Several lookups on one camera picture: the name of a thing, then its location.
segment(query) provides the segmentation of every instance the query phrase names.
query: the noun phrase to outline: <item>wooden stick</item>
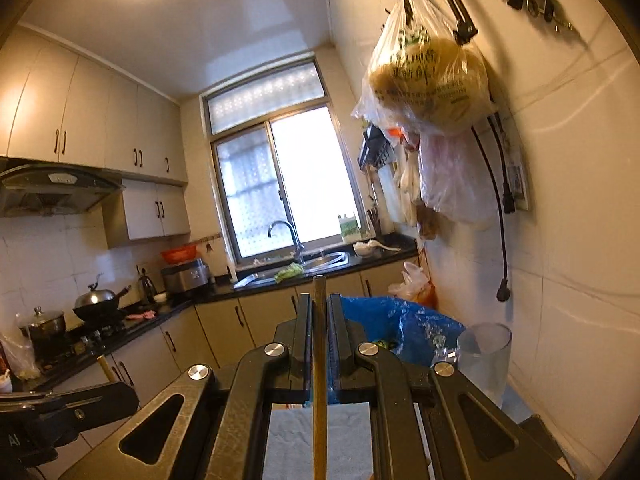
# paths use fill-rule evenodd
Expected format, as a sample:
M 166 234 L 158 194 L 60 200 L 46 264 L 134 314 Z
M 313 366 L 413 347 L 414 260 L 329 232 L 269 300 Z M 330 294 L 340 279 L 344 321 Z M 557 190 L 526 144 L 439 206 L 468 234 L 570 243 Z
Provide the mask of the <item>wooden stick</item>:
M 313 294 L 314 480 L 326 480 L 326 278 L 314 277 Z
M 107 362 L 107 359 L 104 358 L 104 355 L 101 355 L 100 357 L 98 357 L 98 362 L 100 363 L 100 366 L 102 367 L 102 371 L 107 376 L 107 380 L 110 383 L 114 383 L 116 381 L 116 376 L 114 375 L 113 370 L 111 370 L 111 368 L 109 368 L 109 364 Z

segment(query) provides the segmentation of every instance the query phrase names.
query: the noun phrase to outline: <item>sink basin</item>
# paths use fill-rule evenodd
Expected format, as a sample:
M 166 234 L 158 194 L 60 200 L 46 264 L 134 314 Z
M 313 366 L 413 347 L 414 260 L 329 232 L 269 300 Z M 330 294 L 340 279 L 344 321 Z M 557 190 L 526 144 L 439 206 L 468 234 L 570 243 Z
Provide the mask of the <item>sink basin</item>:
M 340 251 L 338 253 L 325 254 L 318 256 L 312 260 L 308 260 L 302 264 L 304 276 L 313 276 L 329 269 L 338 269 L 349 263 L 349 255 Z M 275 283 L 275 275 L 287 266 L 276 267 L 274 269 L 262 270 L 249 274 L 244 279 L 234 285 L 234 288 L 242 288 L 247 285 L 271 285 Z

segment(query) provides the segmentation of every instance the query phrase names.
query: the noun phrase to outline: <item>blue trash bag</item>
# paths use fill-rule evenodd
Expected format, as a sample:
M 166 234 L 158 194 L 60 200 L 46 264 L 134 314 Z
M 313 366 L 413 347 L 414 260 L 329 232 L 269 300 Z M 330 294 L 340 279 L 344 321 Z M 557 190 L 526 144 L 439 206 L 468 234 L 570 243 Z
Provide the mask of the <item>blue trash bag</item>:
M 360 323 L 371 342 L 383 341 L 400 360 L 431 366 L 434 351 L 455 348 L 465 327 L 448 316 L 399 298 L 340 297 L 345 319 Z

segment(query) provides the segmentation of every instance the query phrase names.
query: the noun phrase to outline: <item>faucet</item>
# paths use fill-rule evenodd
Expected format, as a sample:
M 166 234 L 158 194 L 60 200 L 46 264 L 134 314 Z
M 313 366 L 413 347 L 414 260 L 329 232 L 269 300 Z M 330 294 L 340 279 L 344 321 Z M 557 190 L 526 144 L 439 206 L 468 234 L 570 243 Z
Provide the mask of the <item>faucet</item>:
M 271 222 L 271 224 L 269 224 L 269 230 L 267 231 L 268 237 L 271 238 L 271 230 L 278 224 L 286 225 L 289 228 L 289 231 L 291 231 L 291 239 L 293 240 L 293 244 L 296 247 L 296 251 L 294 252 L 293 255 L 296 261 L 299 264 L 302 264 L 304 262 L 302 258 L 302 251 L 305 250 L 305 247 L 303 244 L 300 243 L 300 238 L 298 238 L 298 232 L 296 231 L 296 228 L 293 227 L 293 225 L 291 225 L 286 220 L 276 220 L 275 222 Z

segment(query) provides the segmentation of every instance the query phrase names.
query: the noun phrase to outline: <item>ceiling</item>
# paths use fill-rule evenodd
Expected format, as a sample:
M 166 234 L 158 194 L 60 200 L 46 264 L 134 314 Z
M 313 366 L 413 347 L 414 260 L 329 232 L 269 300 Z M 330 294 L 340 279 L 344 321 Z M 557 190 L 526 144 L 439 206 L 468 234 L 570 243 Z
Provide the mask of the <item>ceiling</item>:
M 22 22 L 178 101 L 330 40 L 325 0 L 34 0 Z

